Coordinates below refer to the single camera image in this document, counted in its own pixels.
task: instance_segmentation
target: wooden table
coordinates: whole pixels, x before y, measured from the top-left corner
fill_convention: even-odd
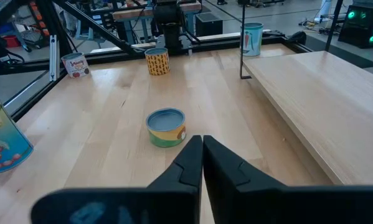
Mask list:
[[[293,53],[262,47],[267,56]],[[238,49],[169,61],[171,74],[161,76],[149,75],[145,60],[93,65],[91,75],[65,77],[24,115],[18,125],[35,151],[0,174],[0,223],[28,223],[33,203],[64,187],[147,186],[194,134],[213,135],[285,184],[331,184],[257,84],[239,79]],[[169,106],[186,115],[187,138],[158,148],[145,119]],[[203,185],[201,223],[213,222]]]
[[[244,63],[333,182],[373,184],[373,74],[327,52]]]

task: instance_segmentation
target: white can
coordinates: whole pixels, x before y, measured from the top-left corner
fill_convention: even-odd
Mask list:
[[[62,62],[71,78],[83,77],[91,72],[87,60],[85,60],[85,56],[81,52],[63,56]]]
[[[259,22],[249,22],[244,24],[243,55],[257,56],[261,53],[263,24]]]

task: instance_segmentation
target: tin can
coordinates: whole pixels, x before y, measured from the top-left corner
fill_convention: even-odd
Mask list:
[[[144,52],[148,61],[150,75],[164,75],[169,73],[168,50],[156,47]]]
[[[263,24],[259,22],[249,22],[244,24],[243,55],[257,56],[261,53]]]
[[[171,147],[186,137],[185,115],[181,110],[165,108],[146,118],[150,141],[159,147]]]
[[[7,115],[0,102],[0,172],[22,163],[32,152],[32,144]]]
[[[62,62],[71,78],[78,78],[90,73],[87,60],[81,52],[68,54],[62,57]]]

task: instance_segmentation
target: black box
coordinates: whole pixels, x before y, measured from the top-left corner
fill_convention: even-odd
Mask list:
[[[360,48],[373,47],[373,4],[349,6],[338,40]]]
[[[222,34],[222,20],[210,12],[196,15],[196,36]]]

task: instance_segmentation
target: blue can lid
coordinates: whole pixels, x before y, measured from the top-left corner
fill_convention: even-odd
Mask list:
[[[184,122],[184,113],[175,108],[156,110],[146,118],[146,125],[152,131],[172,131]]]
[[[248,22],[244,24],[245,29],[250,29],[250,30],[257,30],[261,29],[263,27],[263,24],[260,22]]]
[[[165,47],[155,47],[144,52],[145,55],[161,55],[166,53],[168,50]]]
[[[62,57],[62,60],[75,59],[77,57],[81,57],[82,55],[83,55],[83,53],[81,53],[81,52],[71,53],[71,54],[68,54],[68,55],[64,55]]]

